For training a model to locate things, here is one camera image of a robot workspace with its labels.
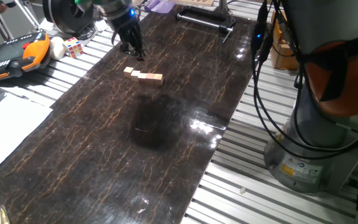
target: cardboard box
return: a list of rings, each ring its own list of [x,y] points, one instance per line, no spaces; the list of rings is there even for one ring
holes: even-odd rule
[[[276,12],[273,12],[273,16],[272,16],[272,23],[274,20],[274,15]],[[277,43],[285,43],[285,38],[283,35],[283,32],[280,30],[280,26],[278,25],[278,21],[276,21],[276,24],[274,25],[274,31],[273,31],[273,41],[277,42]]]
[[[290,46],[285,41],[283,32],[280,30],[280,26],[276,22],[274,31],[273,31],[273,46],[277,49],[277,51],[282,55],[293,55],[293,52],[290,49]],[[287,69],[287,70],[298,70],[299,63],[296,61],[294,57],[284,57],[279,55],[274,48],[270,50],[270,56],[272,58],[272,65],[277,69]]]
[[[273,42],[273,46],[277,49],[278,52],[282,55],[292,55],[293,52],[290,49],[288,44]],[[294,57],[283,57],[279,55],[274,48],[270,49],[270,56],[272,58],[272,65],[277,69],[287,69],[287,70],[298,70],[299,63]]]

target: table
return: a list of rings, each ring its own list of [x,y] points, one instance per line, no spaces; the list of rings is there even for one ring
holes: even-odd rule
[[[253,22],[222,44],[177,10],[142,21],[146,61],[110,51],[2,164],[13,223],[180,222],[250,79]],[[134,83],[126,66],[165,83]]]

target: white roller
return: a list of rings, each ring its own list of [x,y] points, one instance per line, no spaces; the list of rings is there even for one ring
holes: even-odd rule
[[[55,60],[63,58],[66,53],[66,48],[61,37],[54,37],[50,41],[50,57]]]

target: warning label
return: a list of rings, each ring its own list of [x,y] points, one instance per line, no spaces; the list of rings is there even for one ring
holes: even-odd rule
[[[296,180],[315,184],[320,176],[322,166],[311,165],[287,154],[280,170]]]

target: orange controller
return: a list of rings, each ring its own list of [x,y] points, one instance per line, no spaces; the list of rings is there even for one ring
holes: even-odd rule
[[[0,80],[44,68],[49,59],[49,36],[42,32],[5,42],[0,45]]]

